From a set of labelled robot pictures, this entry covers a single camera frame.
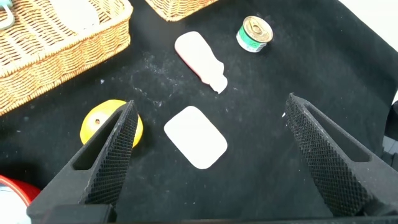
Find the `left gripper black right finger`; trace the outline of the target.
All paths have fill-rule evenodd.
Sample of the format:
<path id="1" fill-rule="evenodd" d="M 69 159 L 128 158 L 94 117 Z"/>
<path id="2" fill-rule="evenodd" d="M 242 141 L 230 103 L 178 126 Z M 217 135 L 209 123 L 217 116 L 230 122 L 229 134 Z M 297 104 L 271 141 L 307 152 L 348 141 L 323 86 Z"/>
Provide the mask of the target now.
<path id="1" fill-rule="evenodd" d="M 290 94 L 287 124 L 335 216 L 397 215 L 397 171 L 309 101 Z"/>

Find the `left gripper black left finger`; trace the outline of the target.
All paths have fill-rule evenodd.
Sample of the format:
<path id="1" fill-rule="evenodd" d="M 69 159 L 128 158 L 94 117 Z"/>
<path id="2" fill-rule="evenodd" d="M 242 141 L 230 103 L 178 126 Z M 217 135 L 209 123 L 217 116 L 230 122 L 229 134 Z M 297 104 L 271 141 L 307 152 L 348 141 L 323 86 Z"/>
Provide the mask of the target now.
<path id="1" fill-rule="evenodd" d="M 120 106 L 27 207 L 37 220 L 57 205 L 115 205 L 121 193 L 138 122 L 134 102 Z"/>

